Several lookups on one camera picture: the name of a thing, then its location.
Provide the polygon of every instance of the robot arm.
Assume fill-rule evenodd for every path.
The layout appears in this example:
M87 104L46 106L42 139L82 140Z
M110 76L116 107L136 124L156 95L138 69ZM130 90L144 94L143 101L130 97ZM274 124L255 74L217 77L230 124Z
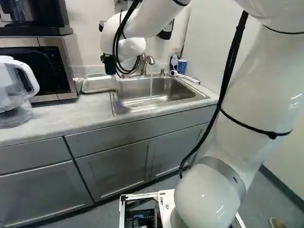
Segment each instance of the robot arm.
M134 39L156 35L189 2L144 0L125 25L127 39L120 41L119 53L141 54L144 40ZM221 108L252 128L286 133L292 129L304 99L304 1L236 2L264 26L229 84ZM119 17L110 18L102 32L101 48L109 56L115 54L112 45ZM198 153L197 164L175 189L172 228L178 228L173 225L178 217L189 228L228 227L259 167L282 139L245 128L221 112Z
M157 35L190 1L144 0L138 9L133 11L124 27L123 34L126 39L119 41L119 58L125 60L141 55L146 48L144 38ZM126 13L124 11L115 14L105 23L100 44L104 57L115 59L113 40ZM104 64L106 73L114 75L115 72L110 70L111 62L105 61Z

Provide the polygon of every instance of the white wall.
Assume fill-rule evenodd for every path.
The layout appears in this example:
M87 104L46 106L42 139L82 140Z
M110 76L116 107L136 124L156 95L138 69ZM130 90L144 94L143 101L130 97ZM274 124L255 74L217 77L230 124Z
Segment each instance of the white wall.
M264 165L304 200L304 114L294 129Z
M188 60L187 74L198 77L202 84L220 92L221 80L235 27L242 9L232 0L192 0L183 58ZM235 70L252 47L259 23L249 18L237 56ZM274 155L265 162L293 192L304 199L304 114L294 125Z
M230 44L242 9L233 0L192 0L183 58L187 74L219 94ZM242 38L235 70L255 40L260 24L249 17Z
M66 7L75 34L75 38L66 42L74 73L103 73L98 25L100 20L108 20L114 15L114 0L66 0ZM157 64L167 65L172 48L181 48L189 12L187 7L176 17L170 40L147 39L146 54L152 55Z

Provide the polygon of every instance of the gray countertop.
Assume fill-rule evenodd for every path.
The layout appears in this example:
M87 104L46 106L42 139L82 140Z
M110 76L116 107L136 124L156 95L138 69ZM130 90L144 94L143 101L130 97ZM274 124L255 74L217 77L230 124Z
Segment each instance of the gray countertop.
M47 106L34 107L33 119L18 127L0 130L0 147L95 130L217 103L218 95L214 92L202 85L183 81L208 95L210 99L114 116L109 92L80 95L74 103L49 103Z

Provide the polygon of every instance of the kitchen sink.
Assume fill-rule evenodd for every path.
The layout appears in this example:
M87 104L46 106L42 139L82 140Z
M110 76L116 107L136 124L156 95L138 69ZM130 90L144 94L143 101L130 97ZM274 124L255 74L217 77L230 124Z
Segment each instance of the kitchen sink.
M171 76L140 76L122 79L117 81L117 88L116 91L110 92L114 115L210 98Z

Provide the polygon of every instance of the floor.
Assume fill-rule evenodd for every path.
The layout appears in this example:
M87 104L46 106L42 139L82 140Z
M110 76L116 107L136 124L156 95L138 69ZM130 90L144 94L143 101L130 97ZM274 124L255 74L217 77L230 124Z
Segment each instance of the floor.
M136 193L173 189L178 181L179 177L173 176ZM269 228L269 217L280 218L288 228L304 228L304 213L261 173L256 175L239 213L247 228ZM118 225L118 200L115 200L41 228L118 228Z

